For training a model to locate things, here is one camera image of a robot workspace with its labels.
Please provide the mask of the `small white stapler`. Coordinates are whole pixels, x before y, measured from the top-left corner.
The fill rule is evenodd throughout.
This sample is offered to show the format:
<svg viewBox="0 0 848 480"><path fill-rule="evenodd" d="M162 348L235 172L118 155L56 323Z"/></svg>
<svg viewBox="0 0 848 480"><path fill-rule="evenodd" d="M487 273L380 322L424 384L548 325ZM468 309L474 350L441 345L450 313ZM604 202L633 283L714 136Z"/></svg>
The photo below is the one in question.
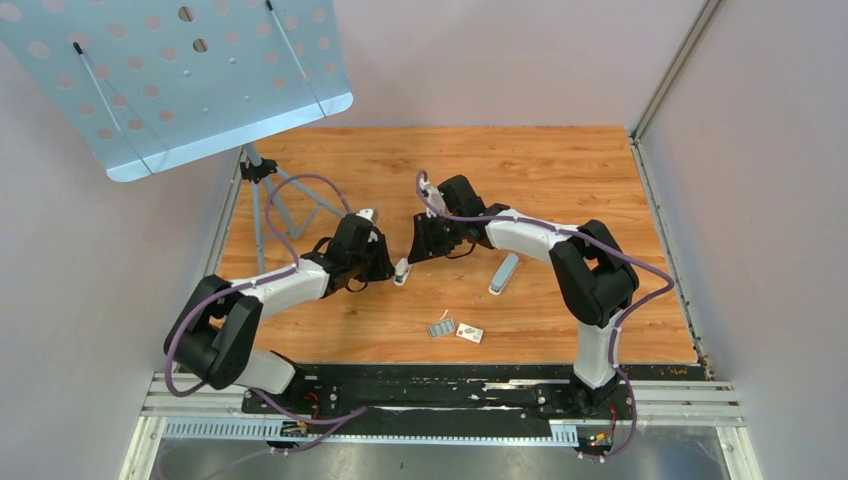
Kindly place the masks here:
<svg viewBox="0 0 848 480"><path fill-rule="evenodd" d="M408 259L406 257L401 258L395 265L393 283L396 286L403 286L411 273L411 269L412 265L408 262Z"/></svg>

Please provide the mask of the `grey white stapler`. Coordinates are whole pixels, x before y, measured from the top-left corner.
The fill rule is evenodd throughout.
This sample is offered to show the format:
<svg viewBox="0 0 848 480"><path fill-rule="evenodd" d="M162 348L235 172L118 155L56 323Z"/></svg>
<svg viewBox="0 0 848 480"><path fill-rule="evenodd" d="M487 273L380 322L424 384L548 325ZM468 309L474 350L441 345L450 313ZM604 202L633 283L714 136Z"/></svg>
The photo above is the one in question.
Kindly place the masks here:
<svg viewBox="0 0 848 480"><path fill-rule="evenodd" d="M498 296L501 295L510 281L512 275L514 274L518 264L520 261L520 257L515 253L509 253L498 269L495 271L492 276L488 291L490 294Z"/></svg>

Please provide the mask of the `white staple box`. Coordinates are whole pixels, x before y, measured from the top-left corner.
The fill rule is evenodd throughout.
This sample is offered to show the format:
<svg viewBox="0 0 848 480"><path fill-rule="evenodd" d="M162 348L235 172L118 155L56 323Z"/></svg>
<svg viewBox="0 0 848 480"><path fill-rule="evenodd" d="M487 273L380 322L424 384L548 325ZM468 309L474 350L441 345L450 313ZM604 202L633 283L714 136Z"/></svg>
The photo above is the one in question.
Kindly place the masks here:
<svg viewBox="0 0 848 480"><path fill-rule="evenodd" d="M456 335L464 340L480 344L484 331L480 328L471 325L460 323L456 330Z"/></svg>

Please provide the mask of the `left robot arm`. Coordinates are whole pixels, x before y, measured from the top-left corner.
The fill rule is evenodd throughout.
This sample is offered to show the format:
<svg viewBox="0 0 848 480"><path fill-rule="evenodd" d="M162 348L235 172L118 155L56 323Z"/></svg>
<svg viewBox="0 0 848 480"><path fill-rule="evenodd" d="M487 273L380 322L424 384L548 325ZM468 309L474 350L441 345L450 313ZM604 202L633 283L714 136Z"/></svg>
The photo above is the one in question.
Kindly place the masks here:
<svg viewBox="0 0 848 480"><path fill-rule="evenodd" d="M167 360L216 390L231 385L263 390L279 411L298 411L307 390L295 379L298 368L255 347L259 326L291 307L346 290L352 281L391 279L395 268L376 220L373 209L345 215L333 236L289 267L235 281L203 278L165 339Z"/></svg>

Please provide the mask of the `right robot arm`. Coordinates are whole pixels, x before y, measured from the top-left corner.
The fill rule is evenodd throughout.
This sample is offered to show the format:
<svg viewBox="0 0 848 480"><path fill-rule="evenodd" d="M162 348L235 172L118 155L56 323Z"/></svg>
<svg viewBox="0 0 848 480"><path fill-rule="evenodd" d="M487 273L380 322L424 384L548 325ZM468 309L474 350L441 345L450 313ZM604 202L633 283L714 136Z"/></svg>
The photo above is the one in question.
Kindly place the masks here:
<svg viewBox="0 0 848 480"><path fill-rule="evenodd" d="M607 227L596 220L580 226L548 223L504 204L485 205L469 180L456 175L440 185L416 175L425 204L413 218L409 264L446 257L467 242L544 262L553 268L569 312L578 322L577 383L571 403L596 417L611 403L607 385L615 378L614 323L631 305L639 279Z"/></svg>

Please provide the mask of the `blue perforated music stand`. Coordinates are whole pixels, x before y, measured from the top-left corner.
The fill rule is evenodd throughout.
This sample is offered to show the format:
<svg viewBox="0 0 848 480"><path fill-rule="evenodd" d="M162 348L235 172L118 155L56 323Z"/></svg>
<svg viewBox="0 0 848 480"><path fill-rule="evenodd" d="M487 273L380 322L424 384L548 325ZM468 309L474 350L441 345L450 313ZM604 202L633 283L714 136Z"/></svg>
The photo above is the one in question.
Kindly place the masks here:
<svg viewBox="0 0 848 480"><path fill-rule="evenodd" d="M352 103L330 1L5 1L1 269L201 270L243 147Z"/></svg>

